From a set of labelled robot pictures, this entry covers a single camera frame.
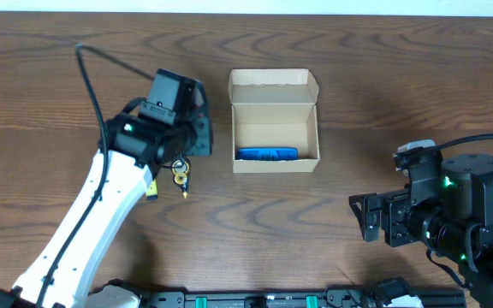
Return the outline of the correction tape dispenser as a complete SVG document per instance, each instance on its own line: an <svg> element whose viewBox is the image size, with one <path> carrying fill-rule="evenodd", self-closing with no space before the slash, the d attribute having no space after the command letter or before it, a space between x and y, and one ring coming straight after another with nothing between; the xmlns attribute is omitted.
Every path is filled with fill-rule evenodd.
<svg viewBox="0 0 493 308"><path fill-rule="evenodd" d="M186 157L179 157L171 164L174 184L181 189L183 198L187 198L190 183L191 165Z"/></svg>

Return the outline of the blue plastic whiteboard eraser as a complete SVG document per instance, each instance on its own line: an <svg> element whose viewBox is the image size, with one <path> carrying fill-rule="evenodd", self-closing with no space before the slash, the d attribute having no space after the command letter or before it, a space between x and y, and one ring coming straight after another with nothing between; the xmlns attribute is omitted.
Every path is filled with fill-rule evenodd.
<svg viewBox="0 0 493 308"><path fill-rule="evenodd" d="M293 147L246 147L237 151L238 160L253 161L292 161L299 158Z"/></svg>

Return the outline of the cardboard box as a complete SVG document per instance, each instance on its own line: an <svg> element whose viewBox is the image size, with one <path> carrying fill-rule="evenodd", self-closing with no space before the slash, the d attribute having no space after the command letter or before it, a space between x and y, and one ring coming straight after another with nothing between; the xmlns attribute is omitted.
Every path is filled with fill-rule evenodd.
<svg viewBox="0 0 493 308"><path fill-rule="evenodd" d="M229 75L232 170L247 173L311 173L320 161L319 86L306 68L234 69ZM293 148L292 160L239 157L245 148Z"/></svg>

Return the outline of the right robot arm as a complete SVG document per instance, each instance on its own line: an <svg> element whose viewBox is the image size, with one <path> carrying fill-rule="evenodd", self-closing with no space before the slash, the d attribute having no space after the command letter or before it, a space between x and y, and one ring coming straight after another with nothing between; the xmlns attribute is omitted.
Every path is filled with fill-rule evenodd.
<svg viewBox="0 0 493 308"><path fill-rule="evenodd" d="M449 274L480 306L493 307L493 156L445 159L416 148L394 160L408 173L404 188L349 199L364 241L383 232L391 247L423 243L428 257L457 264Z"/></svg>

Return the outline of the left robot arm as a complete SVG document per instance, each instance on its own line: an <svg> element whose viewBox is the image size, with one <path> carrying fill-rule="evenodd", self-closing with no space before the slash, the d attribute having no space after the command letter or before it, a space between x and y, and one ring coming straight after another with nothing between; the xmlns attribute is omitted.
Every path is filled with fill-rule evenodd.
<svg viewBox="0 0 493 308"><path fill-rule="evenodd" d="M209 156L211 121L203 84L160 69L146 98L130 101L101 126L83 187L42 253L0 307L139 307L144 294L93 278L131 209L160 169Z"/></svg>

